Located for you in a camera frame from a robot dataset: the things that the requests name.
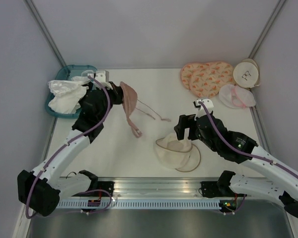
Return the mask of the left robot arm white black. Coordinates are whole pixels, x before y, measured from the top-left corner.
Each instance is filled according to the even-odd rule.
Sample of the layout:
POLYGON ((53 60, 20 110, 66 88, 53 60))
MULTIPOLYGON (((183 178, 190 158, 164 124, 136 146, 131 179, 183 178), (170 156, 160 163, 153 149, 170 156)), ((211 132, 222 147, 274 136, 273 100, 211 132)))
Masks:
POLYGON ((98 192, 98 177, 87 170, 61 178, 70 163, 100 134, 113 105, 123 103, 121 86, 112 83, 107 89, 96 80, 93 83, 99 87, 82 98, 79 117, 62 146, 49 159, 31 171, 22 170, 17 176, 18 199, 25 205, 28 219, 37 214, 50 215, 63 199, 83 193, 94 196, 98 192))

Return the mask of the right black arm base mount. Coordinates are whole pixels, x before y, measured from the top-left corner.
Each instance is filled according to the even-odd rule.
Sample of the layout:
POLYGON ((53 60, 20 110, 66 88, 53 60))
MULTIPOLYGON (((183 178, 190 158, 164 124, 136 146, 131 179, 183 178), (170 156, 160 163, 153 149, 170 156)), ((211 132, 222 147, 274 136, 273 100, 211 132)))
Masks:
POLYGON ((229 193, 224 191, 220 191, 217 186, 216 181, 202 181, 200 182, 201 187, 199 188, 199 192, 203 197, 206 198, 216 198, 216 197, 228 197, 229 193))

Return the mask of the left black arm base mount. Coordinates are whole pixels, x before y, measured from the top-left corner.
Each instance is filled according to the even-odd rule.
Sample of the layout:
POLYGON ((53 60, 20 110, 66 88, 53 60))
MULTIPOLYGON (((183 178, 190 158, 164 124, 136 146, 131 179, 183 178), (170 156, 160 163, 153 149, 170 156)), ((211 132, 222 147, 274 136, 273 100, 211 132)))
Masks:
POLYGON ((81 192, 73 197, 109 197, 114 192, 114 181, 99 181, 96 188, 89 188, 87 192, 81 192))

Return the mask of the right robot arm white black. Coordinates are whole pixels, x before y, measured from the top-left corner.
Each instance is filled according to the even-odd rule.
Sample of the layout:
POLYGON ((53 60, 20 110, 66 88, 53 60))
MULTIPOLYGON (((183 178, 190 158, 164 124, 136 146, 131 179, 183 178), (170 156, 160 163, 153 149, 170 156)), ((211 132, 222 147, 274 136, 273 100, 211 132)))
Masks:
POLYGON ((251 168, 268 179, 263 182, 224 171, 217 182, 219 194, 246 194, 271 200, 298 218, 298 171, 276 159, 247 135, 228 130, 213 115, 199 118, 181 115, 174 127, 178 140, 184 139, 185 129, 189 129, 190 140, 200 140, 225 160, 251 168))

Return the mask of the pink satin bra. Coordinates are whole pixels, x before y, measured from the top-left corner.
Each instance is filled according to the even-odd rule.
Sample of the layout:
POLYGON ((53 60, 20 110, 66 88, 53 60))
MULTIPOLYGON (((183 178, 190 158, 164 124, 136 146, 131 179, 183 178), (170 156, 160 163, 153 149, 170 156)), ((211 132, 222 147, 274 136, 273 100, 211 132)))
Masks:
POLYGON ((122 88, 122 91, 123 91, 123 103, 122 103, 122 105, 123 105, 123 110, 124 110, 125 115, 126 115, 126 121, 127 121, 128 125, 130 126, 133 135, 136 138, 140 138, 142 136, 142 132, 139 130, 139 128, 130 119, 130 116, 132 115, 134 110, 138 110, 141 113, 145 114, 146 116, 148 116, 148 117, 152 118, 153 120, 155 120, 155 117, 153 117, 151 114, 137 108, 137 103, 138 102, 141 103, 142 105, 146 106, 147 108, 149 108, 152 112, 154 112, 160 118, 161 121, 171 122, 171 119, 163 118, 160 114, 158 114, 150 106, 148 106, 147 104, 140 101, 138 99, 138 95, 137 95, 136 91, 131 86, 129 86, 128 84, 126 84, 124 82, 120 82, 120 87, 122 88))

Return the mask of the round mesh laundry bag glasses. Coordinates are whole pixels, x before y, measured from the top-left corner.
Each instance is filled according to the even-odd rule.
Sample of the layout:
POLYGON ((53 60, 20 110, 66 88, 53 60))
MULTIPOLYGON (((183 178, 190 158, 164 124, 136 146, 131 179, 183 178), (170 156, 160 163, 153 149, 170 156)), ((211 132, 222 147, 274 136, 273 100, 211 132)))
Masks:
POLYGON ((159 163, 168 169, 181 173, 196 170, 202 160, 201 153, 190 140, 178 140, 176 133, 157 139, 153 145, 159 163))

